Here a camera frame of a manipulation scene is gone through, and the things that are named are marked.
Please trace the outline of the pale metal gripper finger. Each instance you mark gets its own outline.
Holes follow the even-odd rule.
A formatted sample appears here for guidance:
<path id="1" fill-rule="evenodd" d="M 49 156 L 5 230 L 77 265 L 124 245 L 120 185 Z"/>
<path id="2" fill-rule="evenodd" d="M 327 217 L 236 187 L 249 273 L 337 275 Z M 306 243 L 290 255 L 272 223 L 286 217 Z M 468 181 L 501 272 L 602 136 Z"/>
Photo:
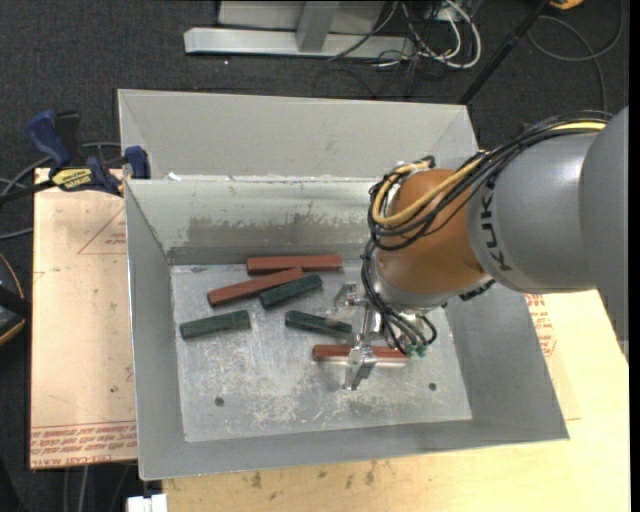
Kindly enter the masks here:
<path id="1" fill-rule="evenodd" d="M 372 349 L 362 349 L 359 368 L 357 370 L 357 383 L 360 384 L 363 380 L 368 379 L 373 368 L 378 363 L 378 357 L 375 355 Z"/>
<path id="2" fill-rule="evenodd" d="M 357 390 L 359 387 L 359 373 L 363 364 L 362 351 L 358 347 L 353 347 L 347 357 L 347 367 L 345 372 L 345 382 L 343 388 L 349 391 Z"/>

